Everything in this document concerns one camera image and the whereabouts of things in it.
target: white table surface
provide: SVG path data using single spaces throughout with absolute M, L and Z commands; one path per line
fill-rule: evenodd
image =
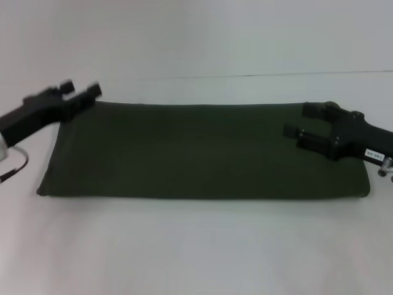
M 125 103 L 333 100 L 393 130 L 392 9 L 388 0 L 0 0 L 0 113 L 73 78 Z M 29 165 L 0 185 L 1 295 L 393 293 L 393 184 L 374 165 L 365 199 L 51 199 L 35 190 L 57 128 L 22 141 Z M 0 171 L 20 162 L 12 153 Z

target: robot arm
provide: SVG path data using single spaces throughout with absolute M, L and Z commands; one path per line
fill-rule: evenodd
M 361 112 L 349 112 L 335 103 L 305 103 L 303 117 L 332 124 L 327 138 L 286 125 L 284 136 L 297 140 L 299 148 L 318 152 L 330 160 L 357 157 L 379 165 L 382 177 L 393 173 L 393 133 L 368 124 Z
M 69 122 L 74 116 L 94 106 L 101 96 L 98 84 L 90 86 L 86 91 L 75 94 L 65 100 L 65 95 L 75 92 L 71 81 L 59 87 L 50 87 L 42 92 L 23 99 L 23 104 L 12 112 L 0 117 L 0 162 L 7 158 L 8 148 L 29 137 L 46 125 L 55 122 Z M 16 174 L 24 166 L 0 176 L 0 183 Z

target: green cloth bag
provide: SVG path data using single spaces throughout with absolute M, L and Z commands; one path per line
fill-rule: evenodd
M 37 193 L 156 199 L 365 197 L 363 161 L 334 162 L 284 138 L 285 123 L 326 136 L 303 104 L 146 105 L 97 102 L 61 124 Z

